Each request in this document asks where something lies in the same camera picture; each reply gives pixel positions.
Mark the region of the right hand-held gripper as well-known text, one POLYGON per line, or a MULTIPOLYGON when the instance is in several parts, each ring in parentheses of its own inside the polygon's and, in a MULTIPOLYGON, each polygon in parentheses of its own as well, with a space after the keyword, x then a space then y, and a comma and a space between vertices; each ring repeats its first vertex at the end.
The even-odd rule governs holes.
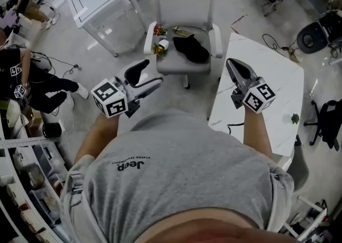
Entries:
POLYGON ((228 58, 226 68, 233 83, 237 84, 237 88, 231 95, 236 109, 245 106, 255 114, 259 114, 275 100, 276 94, 270 86, 262 77, 257 76, 247 63, 239 59, 228 58), (240 77, 246 79, 244 84, 240 84, 240 77))

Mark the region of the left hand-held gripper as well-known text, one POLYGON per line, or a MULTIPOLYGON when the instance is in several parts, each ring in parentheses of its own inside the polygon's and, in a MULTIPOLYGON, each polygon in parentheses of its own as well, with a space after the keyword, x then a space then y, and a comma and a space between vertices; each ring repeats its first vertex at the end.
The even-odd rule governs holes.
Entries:
POLYGON ((104 79, 92 90, 91 95, 96 106, 107 117, 114 117, 133 109, 131 104, 138 104, 163 83, 162 77, 157 77, 140 85, 142 70, 150 61, 148 59, 133 63, 126 71, 110 79, 104 79))

